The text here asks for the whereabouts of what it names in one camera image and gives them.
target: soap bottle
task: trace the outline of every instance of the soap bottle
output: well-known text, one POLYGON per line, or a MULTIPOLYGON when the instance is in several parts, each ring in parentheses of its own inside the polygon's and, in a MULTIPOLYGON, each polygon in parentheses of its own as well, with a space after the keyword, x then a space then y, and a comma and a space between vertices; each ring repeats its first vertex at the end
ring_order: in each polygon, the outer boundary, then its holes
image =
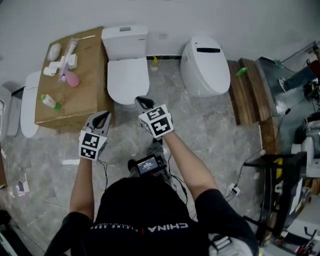
POLYGON ((59 110, 61 108, 60 103, 56 102, 53 98, 51 98, 48 94, 42 94, 41 100, 43 104, 53 108, 54 110, 59 110))

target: toilet tank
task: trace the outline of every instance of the toilet tank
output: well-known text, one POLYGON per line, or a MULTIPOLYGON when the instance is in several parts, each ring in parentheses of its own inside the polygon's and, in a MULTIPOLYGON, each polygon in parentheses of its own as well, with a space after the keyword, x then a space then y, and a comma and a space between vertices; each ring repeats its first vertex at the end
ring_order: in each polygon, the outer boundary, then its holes
POLYGON ((148 28, 145 25, 110 27, 102 30, 109 61, 146 57, 148 28))

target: pink bottle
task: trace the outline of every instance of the pink bottle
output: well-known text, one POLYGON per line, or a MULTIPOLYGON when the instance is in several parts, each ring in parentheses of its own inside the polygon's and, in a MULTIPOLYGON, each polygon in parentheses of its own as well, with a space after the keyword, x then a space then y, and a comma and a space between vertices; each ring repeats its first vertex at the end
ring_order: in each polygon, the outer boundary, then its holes
POLYGON ((71 87, 77 87, 80 83, 79 76, 71 71, 65 73, 65 79, 71 87))

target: marble floor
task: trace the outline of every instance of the marble floor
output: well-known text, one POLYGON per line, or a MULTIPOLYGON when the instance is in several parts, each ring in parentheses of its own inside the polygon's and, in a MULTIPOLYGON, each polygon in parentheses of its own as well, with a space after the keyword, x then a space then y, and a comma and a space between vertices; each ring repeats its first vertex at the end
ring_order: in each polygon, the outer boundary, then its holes
MULTIPOLYGON (((157 71, 149 71, 148 96, 167 105, 173 117, 176 133, 208 166, 223 194, 230 183, 235 183, 242 163, 261 148, 258 124, 236 126, 228 93, 210 98, 191 96, 183 84, 179 60, 159 61, 157 71)), ((115 105, 116 126, 108 132, 108 145, 100 159, 108 163, 108 186, 128 176, 127 161, 145 156, 152 141, 137 118, 137 112, 115 105)), ((79 134, 61 133, 44 139, 26 139, 21 131, 8 137, 2 148, 8 187, 0 190, 0 205, 12 217, 12 225, 30 252, 43 255, 49 242, 69 212, 69 200, 77 165, 65 160, 78 160, 79 134), (29 192, 18 195, 18 181, 27 179, 29 192)), ((164 144, 165 156, 170 151, 164 144)), ((172 157, 171 171, 179 175, 172 157)), ((253 168, 243 168, 238 196, 229 199, 240 214, 257 218, 259 214, 258 180, 253 168)), ((95 213, 104 192, 106 178, 99 163, 93 164, 95 213)), ((180 185, 177 192, 186 200, 180 185)), ((194 217, 195 206, 188 194, 188 210, 194 217)))

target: cardboard box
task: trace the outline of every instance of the cardboard box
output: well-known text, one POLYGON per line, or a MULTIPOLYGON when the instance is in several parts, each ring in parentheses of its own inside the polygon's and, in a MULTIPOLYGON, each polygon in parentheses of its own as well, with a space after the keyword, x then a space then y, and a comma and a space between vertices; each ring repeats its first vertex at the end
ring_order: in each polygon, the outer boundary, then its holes
POLYGON ((2 160, 2 154, 0 154, 0 189, 6 186, 7 186, 7 180, 5 175, 4 162, 2 160))
POLYGON ((80 78, 80 84, 77 87, 71 87, 66 82, 58 82, 58 72, 54 76, 43 74, 44 68, 50 64, 47 60, 47 52, 36 99, 34 122, 37 125, 62 132, 79 132, 90 115, 105 110, 111 112, 111 124, 114 125, 114 102, 107 90, 108 57, 101 39, 102 30, 103 27, 100 26, 64 37, 49 45, 48 51, 53 44, 62 45, 60 56, 56 60, 60 61, 71 38, 81 39, 95 35, 95 37, 79 40, 73 51, 78 57, 77 68, 71 70, 80 78), (59 102, 61 109, 56 111, 44 105, 40 99, 42 94, 48 94, 59 102))

